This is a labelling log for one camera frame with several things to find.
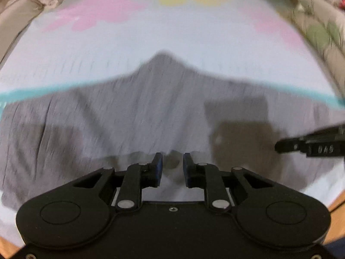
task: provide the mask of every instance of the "black device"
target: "black device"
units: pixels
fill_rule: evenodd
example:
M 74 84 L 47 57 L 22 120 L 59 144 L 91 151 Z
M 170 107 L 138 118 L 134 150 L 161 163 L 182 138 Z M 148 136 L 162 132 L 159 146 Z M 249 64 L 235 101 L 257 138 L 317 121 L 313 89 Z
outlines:
M 284 139 L 276 151 L 343 156 L 343 129 Z M 151 163 L 102 168 L 29 200 L 16 219 L 26 246 L 12 259 L 334 258 L 321 245 L 331 218 L 318 200 L 241 167 L 195 164 L 186 153 L 186 186 L 203 189 L 204 201 L 143 202 L 142 189 L 158 187 L 162 169 L 157 153 Z

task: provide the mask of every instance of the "green leaf print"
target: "green leaf print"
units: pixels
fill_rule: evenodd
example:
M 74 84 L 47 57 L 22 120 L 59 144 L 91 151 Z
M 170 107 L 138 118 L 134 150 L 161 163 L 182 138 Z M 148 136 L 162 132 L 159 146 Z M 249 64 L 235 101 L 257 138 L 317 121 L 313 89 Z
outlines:
M 306 30 L 306 37 L 320 53 L 331 43 L 331 36 L 321 24 L 310 25 Z
M 334 22 L 329 21 L 327 24 L 327 30 L 329 31 L 330 35 L 332 36 L 332 39 L 337 44 L 337 46 L 342 49 L 342 37 L 337 25 Z

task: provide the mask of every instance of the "gray fabric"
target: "gray fabric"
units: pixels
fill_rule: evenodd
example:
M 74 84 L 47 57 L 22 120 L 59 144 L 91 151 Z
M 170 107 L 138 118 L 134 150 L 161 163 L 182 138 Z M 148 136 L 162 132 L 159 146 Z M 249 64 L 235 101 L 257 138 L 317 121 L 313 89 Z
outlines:
M 129 77 L 6 106 L 0 123 L 4 205 L 105 165 L 124 170 L 166 154 L 146 200 L 201 200 L 187 189 L 182 153 L 222 170 L 244 166 L 302 190 L 340 159 L 278 155 L 275 142 L 344 121 L 345 111 L 259 85 L 204 76 L 160 54 Z

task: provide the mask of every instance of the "screw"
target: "screw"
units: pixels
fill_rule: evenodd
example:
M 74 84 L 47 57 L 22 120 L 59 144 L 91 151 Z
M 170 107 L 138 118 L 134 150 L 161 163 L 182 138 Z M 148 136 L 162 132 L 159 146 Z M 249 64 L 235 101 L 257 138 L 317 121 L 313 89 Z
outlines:
M 117 203 L 117 206 L 119 208 L 123 208 L 123 209 L 129 209 L 134 207 L 135 203 L 131 200 L 121 200 Z
M 230 203 L 226 200 L 215 200 L 212 202 L 212 205 L 215 208 L 226 209 L 227 207 L 229 207 Z
M 25 259 L 37 259 L 35 255 L 29 253 L 25 256 Z
M 171 211 L 171 212 L 176 212 L 176 211 L 178 211 L 178 208 L 177 208 L 177 207 L 170 207 L 170 208 L 169 208 L 169 211 Z

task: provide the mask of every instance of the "pink flower print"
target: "pink flower print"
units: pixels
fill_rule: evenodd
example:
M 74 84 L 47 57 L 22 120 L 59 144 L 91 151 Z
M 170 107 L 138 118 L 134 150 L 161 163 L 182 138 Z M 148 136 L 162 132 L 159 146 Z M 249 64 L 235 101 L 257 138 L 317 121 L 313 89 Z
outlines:
M 280 39 L 292 49 L 304 46 L 300 34 L 283 18 L 260 9 L 244 8 L 243 11 L 252 18 L 257 32 L 279 35 Z
M 55 30 L 73 22 L 73 31 L 83 31 L 96 26 L 98 20 L 118 23 L 129 19 L 129 15 L 144 7 L 132 0 L 82 0 L 78 4 L 57 12 L 56 21 L 44 31 Z

